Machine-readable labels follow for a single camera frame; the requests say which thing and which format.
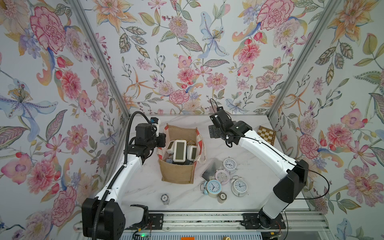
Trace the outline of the burlap canvas bag red trim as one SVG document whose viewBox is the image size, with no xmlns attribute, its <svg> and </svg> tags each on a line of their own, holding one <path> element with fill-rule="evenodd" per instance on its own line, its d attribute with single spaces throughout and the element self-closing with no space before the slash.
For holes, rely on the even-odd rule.
<svg viewBox="0 0 384 240">
<path fill-rule="evenodd" d="M 197 163 L 204 164 L 205 148 L 197 128 L 187 129 L 167 124 L 164 130 L 166 145 L 157 148 L 162 181 L 173 184 L 192 184 Z"/>
</svg>

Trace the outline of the pink round alarm clock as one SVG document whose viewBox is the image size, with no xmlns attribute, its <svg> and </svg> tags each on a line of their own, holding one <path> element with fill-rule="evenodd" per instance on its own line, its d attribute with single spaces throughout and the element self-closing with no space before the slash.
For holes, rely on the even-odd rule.
<svg viewBox="0 0 384 240">
<path fill-rule="evenodd" d="M 219 181 L 221 185 L 226 185 L 230 181 L 230 174 L 226 170 L 217 170 L 215 179 Z"/>
</svg>

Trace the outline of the small white digital clock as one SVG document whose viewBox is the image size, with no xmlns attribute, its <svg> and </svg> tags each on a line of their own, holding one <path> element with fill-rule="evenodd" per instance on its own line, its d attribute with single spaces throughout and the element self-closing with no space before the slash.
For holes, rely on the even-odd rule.
<svg viewBox="0 0 384 240">
<path fill-rule="evenodd" d="M 173 155 L 174 154 L 174 145 L 175 145 L 175 141 L 170 141 L 168 146 L 167 146 L 167 149 L 166 149 L 166 152 L 169 154 L 169 155 Z"/>
<path fill-rule="evenodd" d="M 197 153 L 197 146 L 194 146 L 194 145 L 189 145 L 188 148 L 187 148 L 187 160 L 188 161 L 191 161 L 191 162 L 194 162 L 198 156 L 198 153 Z"/>
</svg>

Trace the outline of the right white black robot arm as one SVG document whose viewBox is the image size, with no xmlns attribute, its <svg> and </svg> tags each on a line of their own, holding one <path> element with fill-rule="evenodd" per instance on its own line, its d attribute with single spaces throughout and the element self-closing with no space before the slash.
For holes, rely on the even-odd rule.
<svg viewBox="0 0 384 240">
<path fill-rule="evenodd" d="M 283 154 L 243 121 L 233 121 L 222 107 L 210 115 L 210 138 L 222 139 L 228 147 L 236 144 L 259 158 L 280 181 L 259 211 L 259 221 L 267 228 L 302 191 L 308 180 L 309 165 Z"/>
</svg>

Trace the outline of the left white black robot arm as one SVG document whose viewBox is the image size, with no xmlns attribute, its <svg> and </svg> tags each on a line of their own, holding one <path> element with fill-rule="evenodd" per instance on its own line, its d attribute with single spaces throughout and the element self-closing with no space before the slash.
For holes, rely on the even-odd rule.
<svg viewBox="0 0 384 240">
<path fill-rule="evenodd" d="M 128 224 L 120 201 L 134 173 L 143 166 L 155 148 L 166 145 L 166 135 L 159 132 L 157 120 L 151 118 L 149 123 L 136 126 L 135 139 L 132 143 L 126 142 L 123 158 L 114 176 L 94 198 L 87 198 L 82 204 L 84 237 L 92 240 L 118 240 L 127 227 L 145 222 L 145 207 L 134 205 L 134 211 L 139 210 L 140 214 L 134 217 L 132 224 Z"/>
</svg>

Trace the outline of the long white digital clock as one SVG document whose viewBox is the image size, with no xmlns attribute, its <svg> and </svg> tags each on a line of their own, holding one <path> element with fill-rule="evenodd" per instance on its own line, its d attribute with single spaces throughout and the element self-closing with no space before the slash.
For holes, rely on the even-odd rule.
<svg viewBox="0 0 384 240">
<path fill-rule="evenodd" d="M 173 161 L 175 163 L 184 163 L 187 154 L 187 141 L 175 140 Z"/>
</svg>

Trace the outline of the white round alarm clock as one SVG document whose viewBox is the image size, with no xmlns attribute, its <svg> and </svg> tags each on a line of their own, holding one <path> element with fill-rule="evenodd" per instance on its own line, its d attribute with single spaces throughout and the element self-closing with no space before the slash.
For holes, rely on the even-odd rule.
<svg viewBox="0 0 384 240">
<path fill-rule="evenodd" d="M 237 163 L 232 158 L 226 158 L 223 160 L 223 168 L 229 174 L 234 174 L 237 170 Z"/>
</svg>

